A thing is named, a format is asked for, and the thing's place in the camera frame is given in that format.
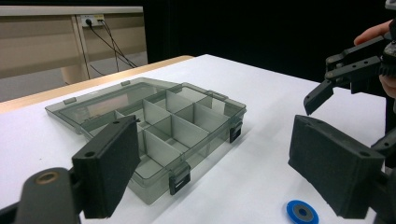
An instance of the table surface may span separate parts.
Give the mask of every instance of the table surface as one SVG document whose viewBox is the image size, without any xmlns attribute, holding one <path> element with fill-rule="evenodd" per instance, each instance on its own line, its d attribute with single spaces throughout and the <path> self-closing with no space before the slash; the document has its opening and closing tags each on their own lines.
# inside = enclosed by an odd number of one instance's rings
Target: table surface
<svg viewBox="0 0 396 224">
<path fill-rule="evenodd" d="M 124 80 L 150 77 L 188 82 L 247 105 L 242 133 L 196 166 L 191 182 L 176 195 L 165 192 L 146 205 L 127 189 L 111 218 L 85 219 L 81 213 L 82 223 L 290 223 L 286 204 L 291 200 L 309 203 L 320 223 L 373 223 L 372 209 L 364 220 L 337 217 L 288 165 L 294 116 L 305 115 L 304 97 L 318 83 L 212 55 L 181 61 L 140 74 L 128 70 L 95 84 L 90 80 L 26 104 L 5 104 L 10 107 L 0 114 L 0 207 L 19 200 L 29 176 L 52 167 L 71 168 L 71 157 L 86 144 L 82 135 L 49 117 L 45 106 Z M 311 117 L 370 146 L 384 135 L 385 99 L 335 88 L 334 96 Z"/>
</svg>

